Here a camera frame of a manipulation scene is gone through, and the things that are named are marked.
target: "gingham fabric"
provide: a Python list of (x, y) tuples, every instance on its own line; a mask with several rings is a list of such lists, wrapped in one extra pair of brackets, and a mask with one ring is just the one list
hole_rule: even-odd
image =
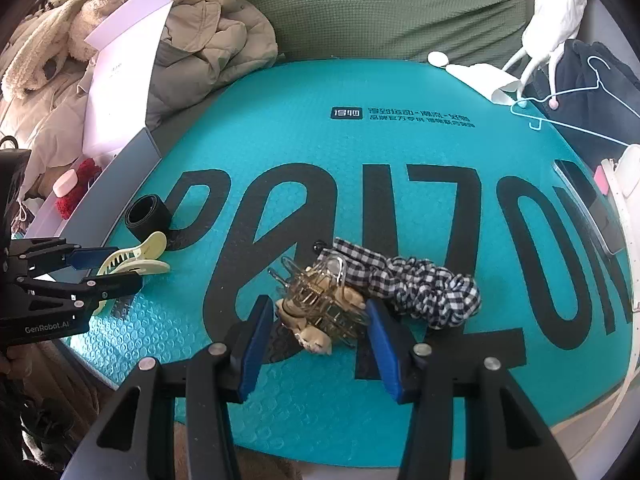
[(348, 285), (392, 300), (397, 312), (424, 319), (430, 328), (458, 326), (480, 309), (476, 280), (431, 260), (387, 258), (337, 237), (332, 248), (322, 250), (318, 261), (331, 254), (344, 259)]

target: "black roll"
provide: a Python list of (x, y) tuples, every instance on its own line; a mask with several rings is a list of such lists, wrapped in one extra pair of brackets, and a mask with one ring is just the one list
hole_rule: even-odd
[(145, 195), (131, 204), (124, 215), (124, 224), (140, 242), (151, 233), (167, 234), (171, 224), (171, 213), (158, 195)]

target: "green blanket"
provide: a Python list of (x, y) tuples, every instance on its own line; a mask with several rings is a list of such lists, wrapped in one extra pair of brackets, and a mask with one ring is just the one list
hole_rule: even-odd
[(525, 0), (248, 0), (273, 24), (287, 60), (332, 57), (501, 67), (521, 46)]

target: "transparent hair claw clip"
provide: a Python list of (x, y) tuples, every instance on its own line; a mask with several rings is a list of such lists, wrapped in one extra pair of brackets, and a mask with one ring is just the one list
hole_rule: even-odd
[(283, 278), (271, 267), (268, 272), (282, 288), (283, 301), (277, 302), (280, 320), (294, 332), (302, 346), (300, 333), (312, 326), (326, 334), (330, 341), (316, 349), (315, 353), (331, 353), (331, 341), (342, 341), (350, 348), (364, 334), (369, 317), (364, 312), (364, 298), (344, 285), (345, 263), (339, 256), (330, 256), (313, 267), (300, 269), (286, 256), (282, 265), (289, 273)]

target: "red fabric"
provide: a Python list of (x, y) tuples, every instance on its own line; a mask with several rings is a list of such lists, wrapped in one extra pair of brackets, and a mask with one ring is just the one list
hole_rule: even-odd
[(82, 197), (88, 191), (89, 182), (94, 181), (101, 172), (102, 168), (97, 166), (92, 158), (88, 158), (80, 164), (76, 170), (78, 183), (65, 196), (61, 196), (56, 200), (56, 209), (63, 219), (69, 220), (71, 218), (71, 215), (76, 210), (76, 207), (78, 207)]

